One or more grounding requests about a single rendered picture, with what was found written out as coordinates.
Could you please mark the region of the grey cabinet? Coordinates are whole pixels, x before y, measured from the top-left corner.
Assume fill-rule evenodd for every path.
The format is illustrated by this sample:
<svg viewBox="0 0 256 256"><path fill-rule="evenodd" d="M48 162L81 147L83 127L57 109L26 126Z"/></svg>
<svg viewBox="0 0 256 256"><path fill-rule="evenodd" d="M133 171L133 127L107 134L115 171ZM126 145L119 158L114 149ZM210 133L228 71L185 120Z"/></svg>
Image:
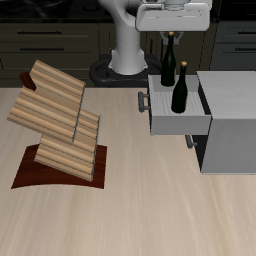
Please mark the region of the grey cabinet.
<svg viewBox="0 0 256 256"><path fill-rule="evenodd" d="M256 175L256 71L199 71L186 78L210 116L192 135L203 174Z"/></svg>

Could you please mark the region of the wooden slat wine rack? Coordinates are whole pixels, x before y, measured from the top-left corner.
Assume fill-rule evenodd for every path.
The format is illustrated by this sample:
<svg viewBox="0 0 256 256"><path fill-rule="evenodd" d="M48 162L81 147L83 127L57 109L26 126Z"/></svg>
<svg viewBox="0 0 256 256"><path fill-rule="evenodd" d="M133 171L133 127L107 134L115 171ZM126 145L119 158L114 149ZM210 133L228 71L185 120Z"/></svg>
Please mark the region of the wooden slat wine rack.
<svg viewBox="0 0 256 256"><path fill-rule="evenodd" d="M41 139L26 148L13 186L102 189L107 148L98 143L100 117L82 108L86 83L39 60L20 80L23 88L7 119Z"/></svg>

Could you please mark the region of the grey cabinet drawer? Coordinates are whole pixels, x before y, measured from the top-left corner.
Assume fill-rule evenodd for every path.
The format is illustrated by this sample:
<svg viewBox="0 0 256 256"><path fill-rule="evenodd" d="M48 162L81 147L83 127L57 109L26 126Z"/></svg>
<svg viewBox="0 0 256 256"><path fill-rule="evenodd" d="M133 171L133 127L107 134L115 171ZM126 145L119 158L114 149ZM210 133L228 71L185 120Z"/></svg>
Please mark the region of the grey cabinet drawer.
<svg viewBox="0 0 256 256"><path fill-rule="evenodd" d="M149 111L151 135L207 135L211 112L196 75L186 76L186 109L181 114L171 110L172 87L160 83L160 75L148 76L147 93L138 93L139 111Z"/></svg>

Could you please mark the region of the dark green wine bottle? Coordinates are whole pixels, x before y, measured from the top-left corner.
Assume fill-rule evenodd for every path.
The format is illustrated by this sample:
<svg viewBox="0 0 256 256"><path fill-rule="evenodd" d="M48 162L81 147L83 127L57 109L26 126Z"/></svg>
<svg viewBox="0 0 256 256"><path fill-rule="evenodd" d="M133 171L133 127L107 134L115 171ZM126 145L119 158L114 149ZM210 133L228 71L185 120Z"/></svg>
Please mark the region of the dark green wine bottle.
<svg viewBox="0 0 256 256"><path fill-rule="evenodd" d="M188 90L186 85L186 68L187 62L182 61L180 67L179 80L173 90L171 110L174 113L181 114L186 109Z"/></svg>
<svg viewBox="0 0 256 256"><path fill-rule="evenodd" d="M161 84L171 87L175 84L176 59L173 52L173 32L168 33L168 46L162 62Z"/></svg>

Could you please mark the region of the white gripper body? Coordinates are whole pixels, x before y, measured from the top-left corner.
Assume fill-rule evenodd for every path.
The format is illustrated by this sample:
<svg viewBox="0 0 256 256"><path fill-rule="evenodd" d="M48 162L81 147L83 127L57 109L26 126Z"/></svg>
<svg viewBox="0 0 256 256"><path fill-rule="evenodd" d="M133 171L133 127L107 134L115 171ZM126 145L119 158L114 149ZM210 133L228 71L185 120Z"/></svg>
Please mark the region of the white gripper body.
<svg viewBox="0 0 256 256"><path fill-rule="evenodd" d="M206 31L210 23L208 3L143 3L136 17L138 31Z"/></svg>

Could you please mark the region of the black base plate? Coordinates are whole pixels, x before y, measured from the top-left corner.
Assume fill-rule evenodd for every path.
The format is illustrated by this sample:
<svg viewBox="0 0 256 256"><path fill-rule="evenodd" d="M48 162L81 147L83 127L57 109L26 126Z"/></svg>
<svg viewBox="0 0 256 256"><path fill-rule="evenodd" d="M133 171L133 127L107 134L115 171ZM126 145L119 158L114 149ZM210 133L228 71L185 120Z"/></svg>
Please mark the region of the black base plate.
<svg viewBox="0 0 256 256"><path fill-rule="evenodd" d="M109 68L112 56L103 54L89 71L90 79L98 88L147 88L149 75L160 75L162 64L153 54L146 54L145 61L148 67L135 75L121 75Z"/></svg>

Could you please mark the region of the dark kitchen cupboards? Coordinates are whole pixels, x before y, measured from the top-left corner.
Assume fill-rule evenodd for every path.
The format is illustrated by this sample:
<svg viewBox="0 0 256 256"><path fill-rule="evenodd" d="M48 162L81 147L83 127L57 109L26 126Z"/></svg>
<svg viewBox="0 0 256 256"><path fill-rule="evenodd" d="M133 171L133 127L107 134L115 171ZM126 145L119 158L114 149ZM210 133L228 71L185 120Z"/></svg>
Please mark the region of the dark kitchen cupboards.
<svg viewBox="0 0 256 256"><path fill-rule="evenodd" d="M140 32L143 52L141 35L159 32ZM182 53L194 65L201 40L197 31L180 39ZM90 67L115 47L113 18L98 0L0 0L0 87L16 87L19 75L37 60L95 86Z"/></svg>

